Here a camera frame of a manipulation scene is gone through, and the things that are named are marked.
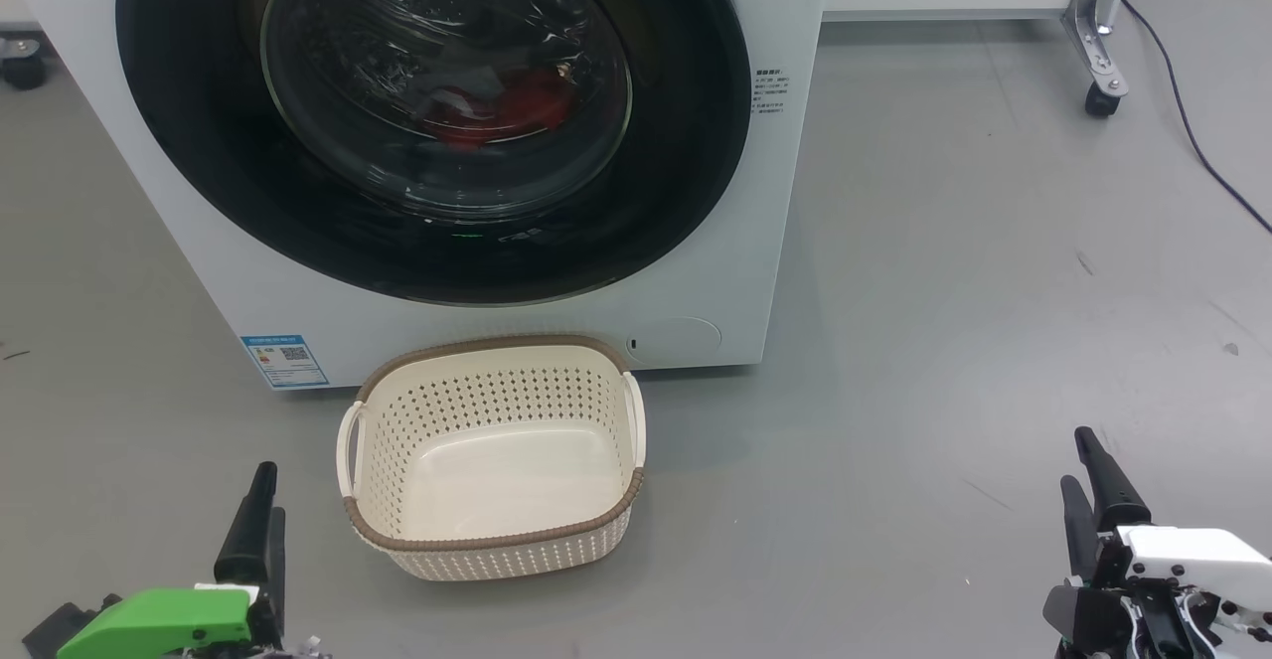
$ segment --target metal stand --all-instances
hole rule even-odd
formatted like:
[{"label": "metal stand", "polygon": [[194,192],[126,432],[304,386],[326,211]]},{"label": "metal stand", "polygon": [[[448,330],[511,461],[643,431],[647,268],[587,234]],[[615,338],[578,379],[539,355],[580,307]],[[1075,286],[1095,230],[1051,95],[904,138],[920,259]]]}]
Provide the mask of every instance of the metal stand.
[{"label": "metal stand", "polygon": [[45,84],[39,39],[0,38],[0,75],[15,89],[36,89]]},{"label": "metal stand", "polygon": [[1126,79],[1104,47],[1104,37],[1113,33],[1113,20],[1121,3],[1122,0],[1071,0],[1063,15],[1065,29],[1094,79],[1086,92],[1086,113],[1096,118],[1107,118],[1117,112],[1118,102],[1128,92]]}]

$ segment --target glass window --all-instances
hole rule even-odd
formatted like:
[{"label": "glass window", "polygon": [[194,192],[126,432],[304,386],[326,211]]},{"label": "glass window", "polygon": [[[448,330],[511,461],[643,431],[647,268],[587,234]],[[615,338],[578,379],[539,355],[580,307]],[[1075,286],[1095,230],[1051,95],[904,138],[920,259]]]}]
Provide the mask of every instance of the glass window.
[{"label": "glass window", "polygon": [[591,0],[270,0],[261,57],[319,160],[426,219],[552,206],[608,164],[631,109]]}]

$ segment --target basket bottom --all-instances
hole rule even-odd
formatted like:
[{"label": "basket bottom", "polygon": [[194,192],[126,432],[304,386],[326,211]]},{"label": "basket bottom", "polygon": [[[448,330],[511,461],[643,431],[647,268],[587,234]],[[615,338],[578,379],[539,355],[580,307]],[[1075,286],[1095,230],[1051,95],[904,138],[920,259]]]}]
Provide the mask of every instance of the basket bottom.
[{"label": "basket bottom", "polygon": [[595,424],[536,420],[440,438],[407,469],[404,539],[467,539],[590,520],[623,496],[614,439]]}]

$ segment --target washing machine door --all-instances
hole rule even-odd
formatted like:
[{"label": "washing machine door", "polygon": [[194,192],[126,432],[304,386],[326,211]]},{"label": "washing machine door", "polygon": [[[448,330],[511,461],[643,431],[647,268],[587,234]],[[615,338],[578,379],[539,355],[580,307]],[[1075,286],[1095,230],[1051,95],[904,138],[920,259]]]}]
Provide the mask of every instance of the washing machine door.
[{"label": "washing machine door", "polygon": [[142,118],[221,214],[388,295],[506,305],[632,275],[731,179],[730,0],[117,0]]}]

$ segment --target wire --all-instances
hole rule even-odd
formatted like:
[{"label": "wire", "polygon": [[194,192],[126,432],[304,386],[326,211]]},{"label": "wire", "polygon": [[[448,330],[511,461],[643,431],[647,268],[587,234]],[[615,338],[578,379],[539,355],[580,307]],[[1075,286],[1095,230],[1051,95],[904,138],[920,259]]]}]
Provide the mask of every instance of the wire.
[{"label": "wire", "polygon": [[1215,165],[1210,164],[1210,160],[1206,159],[1206,154],[1201,151],[1201,146],[1199,144],[1197,144],[1197,136],[1193,134],[1192,130],[1192,123],[1189,123],[1188,121],[1188,112],[1184,111],[1183,98],[1179,97],[1179,84],[1175,80],[1175,66],[1170,61],[1170,52],[1166,52],[1165,45],[1161,42],[1161,38],[1158,37],[1158,31],[1154,29],[1151,24],[1149,24],[1149,20],[1145,20],[1145,17],[1142,15],[1141,11],[1135,10],[1135,6],[1132,6],[1131,1],[1122,0],[1122,4],[1123,6],[1126,6],[1126,10],[1131,11],[1131,15],[1135,17],[1135,20],[1140,20],[1140,24],[1144,25],[1144,29],[1149,31],[1149,34],[1152,37],[1152,42],[1158,43],[1158,51],[1161,51],[1161,60],[1166,61],[1166,71],[1168,74],[1170,74],[1170,88],[1175,93],[1175,106],[1179,107],[1179,118],[1184,123],[1184,132],[1188,134],[1188,141],[1192,142],[1193,151],[1197,153],[1197,159],[1201,160],[1201,164],[1206,168],[1206,170],[1208,170],[1210,176],[1215,178],[1215,182],[1217,182],[1220,187],[1225,188],[1225,191],[1230,193],[1233,200],[1236,200],[1236,202],[1239,202],[1241,207],[1245,207],[1245,211],[1249,211],[1250,216],[1254,216],[1254,220],[1257,220],[1257,223],[1259,223],[1259,225],[1262,225],[1263,229],[1267,229],[1268,234],[1272,234],[1272,224],[1268,224],[1268,220],[1263,219],[1263,215],[1261,215],[1254,206],[1250,206],[1250,202],[1247,202],[1245,197],[1241,197],[1241,193],[1238,192],[1235,188],[1233,188],[1233,184],[1227,184],[1227,179],[1224,179],[1224,176],[1219,174],[1219,170],[1215,169]]}]

